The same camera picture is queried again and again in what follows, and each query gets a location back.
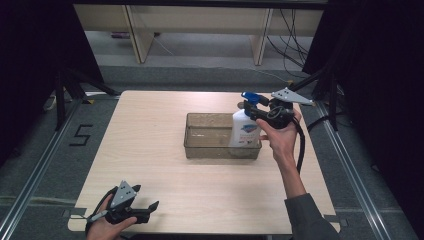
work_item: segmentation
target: human hand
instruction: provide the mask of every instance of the human hand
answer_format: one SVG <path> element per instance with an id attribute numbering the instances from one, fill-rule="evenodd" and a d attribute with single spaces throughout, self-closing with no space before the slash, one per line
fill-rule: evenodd
<path id="1" fill-rule="evenodd" d="M 98 213 L 106 210 L 107 204 L 110 199 L 113 197 L 113 194 L 110 194 L 103 201 L 102 205 L 99 208 Z M 104 217 L 98 219 L 91 225 L 90 230 L 87 234 L 87 240 L 118 240 L 121 239 L 119 236 L 121 232 L 137 222 L 136 217 L 127 218 L 124 221 L 118 224 L 109 223 Z"/>
<path id="2" fill-rule="evenodd" d="M 302 115 L 293 109 L 294 117 L 300 121 Z M 277 164 L 282 167 L 295 166 L 294 145 L 296 142 L 297 130 L 294 123 L 290 122 L 283 129 L 275 129 L 266 121 L 257 119 L 256 123 L 265 131 L 266 135 L 260 136 L 260 140 L 269 140 L 269 146 L 273 150 L 273 156 Z"/>

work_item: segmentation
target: metal rail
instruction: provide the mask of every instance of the metal rail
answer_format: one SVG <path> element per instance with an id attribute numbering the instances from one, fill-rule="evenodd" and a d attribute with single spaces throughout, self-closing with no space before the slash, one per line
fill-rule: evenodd
<path id="1" fill-rule="evenodd" d="M 74 116 L 76 110 L 81 105 L 81 103 L 81 99 L 76 99 L 73 101 L 68 111 L 68 118 L 65 120 L 62 127 L 53 134 L 52 139 L 50 140 L 49 144 L 47 145 L 47 148 L 44 150 L 43 155 L 41 156 L 34 170 L 32 171 L 31 176 L 28 178 L 27 182 L 25 183 L 25 186 L 16 198 L 12 207 L 9 209 L 9 212 L 7 213 L 6 217 L 2 220 L 0 226 L 0 237 L 2 240 L 8 240 L 12 236 L 13 231 L 18 225 L 20 219 L 22 218 L 22 215 L 24 214 L 28 206 L 28 203 L 31 200 L 31 196 L 34 194 L 35 190 L 41 182 L 41 179 L 47 171 L 51 159 L 57 151 L 59 143 L 64 133 L 66 132 L 69 123 L 72 120 L 72 117 Z"/>
<path id="2" fill-rule="evenodd" d="M 322 102 L 318 102 L 317 110 L 320 114 L 320 117 L 327 116 L 328 112 Z M 343 165 L 343 168 L 346 172 L 346 175 L 349 179 L 350 184 L 352 185 L 353 191 L 358 198 L 358 201 L 364 210 L 365 216 L 370 223 L 370 226 L 375 234 L 376 239 L 391 239 L 390 234 L 387 230 L 387 227 L 381 217 L 379 211 L 377 210 L 376 205 L 371 199 L 364 183 L 362 182 L 361 177 L 359 176 L 358 171 L 355 168 L 355 165 L 352 162 L 340 136 L 337 131 L 333 130 L 333 127 L 329 121 L 324 122 L 325 129 L 330 136 L 331 142 L 336 149 L 337 155 L 339 156 L 340 162 Z"/>

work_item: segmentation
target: sleeve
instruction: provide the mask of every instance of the sleeve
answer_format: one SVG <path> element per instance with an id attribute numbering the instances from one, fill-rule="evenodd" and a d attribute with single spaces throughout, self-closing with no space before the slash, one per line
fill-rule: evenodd
<path id="1" fill-rule="evenodd" d="M 340 239 L 336 229 L 322 217 L 309 193 L 287 199 L 285 204 L 294 240 Z"/>

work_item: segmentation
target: spray nozzle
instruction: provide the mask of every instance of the spray nozzle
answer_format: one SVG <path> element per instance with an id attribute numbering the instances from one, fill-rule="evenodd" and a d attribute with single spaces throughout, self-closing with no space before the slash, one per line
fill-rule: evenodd
<path id="1" fill-rule="evenodd" d="M 241 94 L 242 97 L 246 98 L 247 100 L 244 101 L 244 114 L 246 114 L 247 116 L 250 117 L 250 112 L 252 108 L 257 108 L 256 105 L 258 103 L 264 105 L 264 106 L 268 106 L 269 104 L 269 99 L 253 93 L 253 92 L 243 92 Z"/>
<path id="2" fill-rule="evenodd" d="M 264 97 L 262 95 L 253 93 L 253 92 L 243 92 L 241 94 L 241 96 L 244 97 L 244 98 L 246 98 L 247 101 L 250 104 L 254 105 L 254 106 L 256 106 L 258 103 L 260 103 L 260 104 L 262 104 L 264 106 L 268 106 L 268 104 L 269 104 L 269 99 L 268 98 L 266 98 L 266 97 Z"/>

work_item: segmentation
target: cord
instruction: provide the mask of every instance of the cord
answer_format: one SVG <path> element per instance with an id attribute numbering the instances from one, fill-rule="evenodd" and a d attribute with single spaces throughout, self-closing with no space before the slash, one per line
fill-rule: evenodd
<path id="1" fill-rule="evenodd" d="M 293 63 L 295 63 L 296 65 L 298 65 L 299 67 L 303 68 L 303 65 L 301 63 L 299 63 L 298 61 L 296 61 L 294 58 L 290 57 L 289 55 L 287 55 L 285 53 L 285 51 L 281 51 L 277 46 L 274 45 L 274 43 L 271 41 L 271 39 L 267 36 L 267 39 L 269 41 L 269 43 L 271 44 L 271 46 L 277 51 L 277 53 L 281 54 L 283 56 L 283 66 L 284 66 L 284 70 L 291 76 L 293 77 L 298 77 L 298 78 L 305 78 L 302 76 L 298 76 L 296 74 L 291 73 L 289 70 L 287 70 L 286 67 L 286 58 L 289 59 L 290 61 L 292 61 Z"/>
<path id="2" fill-rule="evenodd" d="M 303 49 L 303 50 L 305 50 L 305 51 L 306 51 L 306 49 L 304 49 L 304 48 L 303 48 L 303 47 L 299 44 L 299 42 L 297 41 L 297 35 L 296 35 L 296 25 L 294 24 L 294 23 L 295 23 L 295 21 L 296 21 L 296 10 L 295 10 L 295 9 L 292 9 L 292 37 L 293 37 L 294 42 L 296 43 L 296 46 L 297 46 L 297 49 L 298 49 L 299 57 L 300 57 L 300 59 L 302 60 L 303 64 L 305 64 L 306 57 L 302 54 L 302 50 L 301 50 L 301 49 Z"/>
<path id="3" fill-rule="evenodd" d="M 300 173 L 300 169 L 302 169 L 302 164 L 303 164 L 303 157 L 305 156 L 306 140 L 305 140 L 305 134 L 303 133 L 302 127 L 300 126 L 299 120 L 293 117 L 292 123 L 294 123 L 294 125 L 296 126 L 296 130 L 300 136 L 300 150 L 299 150 L 299 157 L 298 157 L 297 166 L 296 166 L 297 171 Z"/>
<path id="4" fill-rule="evenodd" d="M 274 119 L 274 118 L 278 117 L 278 115 L 280 115 L 281 110 L 283 110 L 283 106 L 275 107 L 275 108 L 271 109 L 271 110 L 267 113 L 266 117 L 267 117 L 268 119 Z"/>
<path id="5" fill-rule="evenodd" d="M 279 36 L 280 37 L 280 40 L 285 44 L 285 45 L 288 45 L 289 46 L 289 48 L 291 48 L 292 50 L 294 50 L 294 51 L 300 51 L 302 54 L 309 54 L 307 51 L 306 52 L 304 52 L 304 51 L 302 51 L 302 50 L 299 50 L 299 49 L 296 49 L 296 48 L 294 48 L 294 47 L 292 47 L 291 45 L 289 45 L 289 43 L 288 42 L 286 42 L 284 39 L 283 39 L 283 37 L 282 36 Z"/>
<path id="6" fill-rule="evenodd" d="M 343 115 L 346 114 L 346 112 L 341 111 L 341 112 L 337 112 L 336 116 L 338 115 Z M 314 122 L 312 122 L 311 124 L 308 125 L 308 132 L 310 132 L 312 130 L 312 128 L 314 128 L 316 125 L 318 125 L 320 122 L 323 122 L 325 120 L 328 120 L 330 118 L 329 115 L 325 115 L 323 117 L 320 117 L 319 119 L 315 120 Z"/>
<path id="7" fill-rule="evenodd" d="M 299 44 L 299 42 L 297 41 L 297 36 L 296 36 L 296 25 L 295 25 L 296 10 L 295 10 L 295 9 L 292 9 L 292 30 L 290 29 L 290 26 L 289 26 L 289 24 L 288 24 L 288 22 L 287 22 L 287 20 L 286 20 L 286 18 L 285 18 L 285 16 L 284 16 L 284 14 L 283 14 L 283 10 L 282 10 L 282 9 L 280 9 L 280 13 L 281 13 L 281 16 L 283 17 L 284 23 L 285 23 L 285 24 L 286 24 L 286 26 L 287 26 L 287 29 L 289 30 L 290 37 L 292 37 L 292 38 L 293 38 L 293 40 L 294 40 L 294 42 L 296 43 L 297 50 L 298 50 L 298 51 L 303 50 L 306 54 L 308 54 L 308 51 L 307 51 L 304 47 L 302 47 L 302 45 L 300 45 L 300 44 Z"/>

